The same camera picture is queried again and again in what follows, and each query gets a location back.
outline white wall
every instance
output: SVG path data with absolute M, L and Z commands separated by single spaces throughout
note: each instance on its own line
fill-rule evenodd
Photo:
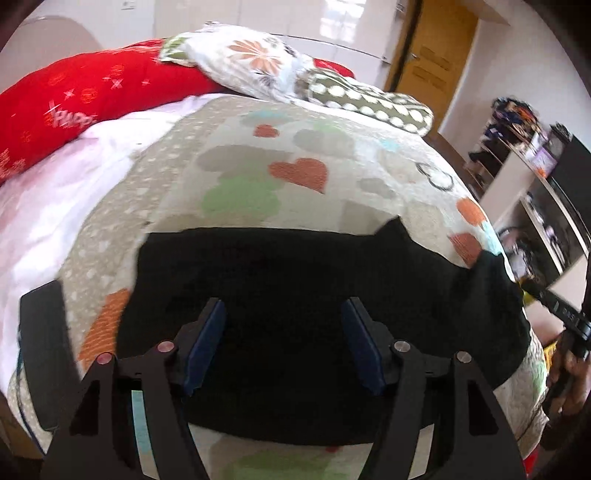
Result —
M 491 114 L 492 101 L 514 95 L 528 102 L 541 122 L 564 124 L 591 148 L 591 98 L 559 41 L 525 2 L 487 2 L 511 25 L 479 22 L 441 135 L 467 159 Z
M 103 48 L 118 48 L 154 38 L 155 0 L 135 1 L 135 9 L 121 10 L 123 0 L 45 0 L 30 18 L 71 18 L 89 30 Z

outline polka dot pillow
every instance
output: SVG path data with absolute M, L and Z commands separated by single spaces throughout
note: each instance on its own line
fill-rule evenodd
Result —
M 359 112 L 421 137 L 433 124 L 431 109 L 409 95 L 385 93 L 325 69 L 311 70 L 304 82 L 304 98 L 317 105 Z

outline black cloth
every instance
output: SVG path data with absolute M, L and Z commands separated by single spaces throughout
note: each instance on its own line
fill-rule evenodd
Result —
M 358 296 L 374 320 L 423 353 L 470 352 L 493 388 L 530 342 L 519 288 L 501 256 L 469 270 L 413 242 L 402 222 L 376 234 L 202 228 L 152 233 L 117 337 L 138 355 L 219 297 L 228 319 L 189 422 L 259 440 L 371 442 L 381 399 L 359 383 L 340 324 Z

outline pillow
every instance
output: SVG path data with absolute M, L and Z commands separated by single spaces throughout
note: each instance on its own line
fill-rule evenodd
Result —
M 274 35 L 215 22 L 167 39 L 159 58 L 199 66 L 220 85 L 280 102 L 295 97 L 296 79 L 314 66 L 311 57 L 300 54 Z
M 421 137 L 431 130 L 433 112 L 410 95 L 385 93 L 325 69 L 311 70 L 303 83 L 304 99 L 311 103 L 359 112 Z
M 350 77 L 353 79 L 355 78 L 355 74 L 347 67 L 343 67 L 339 63 L 335 63 L 330 60 L 314 59 L 314 67 L 318 69 L 332 70 L 338 74 L 341 74 L 343 77 Z
M 0 94 L 0 184 L 91 124 L 222 91 L 199 69 L 159 62 L 162 43 L 148 40 L 62 59 Z

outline wooden door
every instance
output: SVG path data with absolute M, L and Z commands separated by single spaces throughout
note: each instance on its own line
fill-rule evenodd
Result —
M 476 15 L 459 0 L 423 0 L 396 91 L 412 95 L 433 110 L 431 133 L 437 132 L 452 101 L 477 23 Z

